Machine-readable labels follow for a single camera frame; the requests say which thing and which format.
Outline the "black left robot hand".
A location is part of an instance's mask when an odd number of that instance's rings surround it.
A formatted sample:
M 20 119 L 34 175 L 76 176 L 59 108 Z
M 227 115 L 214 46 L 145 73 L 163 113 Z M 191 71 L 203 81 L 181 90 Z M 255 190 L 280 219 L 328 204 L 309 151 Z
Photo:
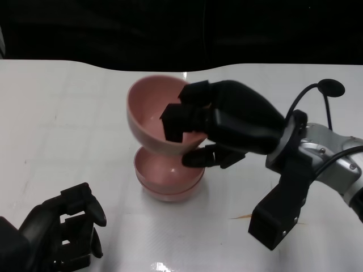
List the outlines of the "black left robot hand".
M 103 251 L 95 225 L 107 219 L 88 183 L 35 206 L 15 228 L 1 217 L 1 271 L 76 271 Z

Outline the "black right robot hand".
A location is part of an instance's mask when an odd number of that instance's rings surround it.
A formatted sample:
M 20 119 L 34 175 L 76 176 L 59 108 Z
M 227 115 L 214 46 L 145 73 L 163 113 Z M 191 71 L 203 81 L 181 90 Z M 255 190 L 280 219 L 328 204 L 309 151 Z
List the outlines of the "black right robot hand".
M 179 104 L 169 104 L 162 120 L 166 140 L 182 142 L 184 133 L 206 134 L 212 144 L 182 157 L 186 167 L 225 169 L 246 153 L 268 155 L 279 144 L 285 119 L 262 95 L 233 80 L 207 80 L 183 87 Z

